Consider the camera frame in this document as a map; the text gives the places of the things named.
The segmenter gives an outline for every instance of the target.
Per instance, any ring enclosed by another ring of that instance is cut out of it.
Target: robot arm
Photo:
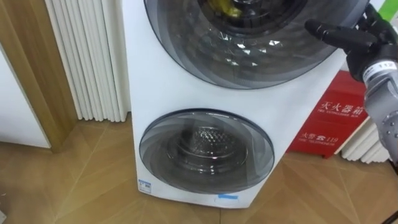
[[[398,166],[398,35],[371,4],[355,28],[309,20],[305,28],[347,54],[351,76],[366,85],[364,107]]]

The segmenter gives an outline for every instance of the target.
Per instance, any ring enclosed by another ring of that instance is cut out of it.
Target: red fire extinguisher box
[[[363,107],[365,91],[349,72],[338,72],[287,152],[332,156],[368,117]]]

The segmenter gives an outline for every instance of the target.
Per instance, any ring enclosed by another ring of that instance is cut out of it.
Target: transparent door window
[[[201,194],[226,194],[264,180],[274,165],[267,134],[239,116],[185,110],[154,121],[141,139],[145,167],[161,181]]]
[[[146,0],[152,28],[186,71],[215,85],[253,89],[296,78],[335,49],[307,19],[354,26],[367,0]]]

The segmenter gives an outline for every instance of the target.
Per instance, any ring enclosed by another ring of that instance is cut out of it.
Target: dual drum washing machine
[[[138,189],[246,208],[345,59],[305,21],[353,27],[368,1],[122,4]]]

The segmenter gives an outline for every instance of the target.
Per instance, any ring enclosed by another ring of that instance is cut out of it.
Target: white radiator
[[[45,0],[80,119],[125,121],[130,110],[119,0]]]
[[[379,141],[376,125],[367,118],[364,123],[348,138],[348,140],[335,152],[349,161],[385,162],[389,154]]]

